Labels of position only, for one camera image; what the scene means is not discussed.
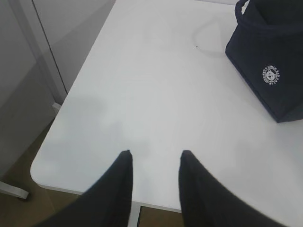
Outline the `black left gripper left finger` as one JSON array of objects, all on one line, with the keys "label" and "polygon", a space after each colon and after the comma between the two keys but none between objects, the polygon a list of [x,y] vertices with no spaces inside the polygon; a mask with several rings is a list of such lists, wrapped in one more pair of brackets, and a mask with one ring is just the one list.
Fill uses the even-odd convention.
[{"label": "black left gripper left finger", "polygon": [[122,151],[84,194],[44,221],[45,227],[126,227],[132,205],[133,156]]}]

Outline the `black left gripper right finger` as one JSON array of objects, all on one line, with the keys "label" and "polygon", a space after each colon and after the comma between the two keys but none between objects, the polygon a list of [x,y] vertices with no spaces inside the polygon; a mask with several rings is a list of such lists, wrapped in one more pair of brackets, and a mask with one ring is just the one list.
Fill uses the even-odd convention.
[{"label": "black left gripper right finger", "polygon": [[269,219],[223,187],[189,150],[182,152],[179,198],[187,227],[267,227]]}]

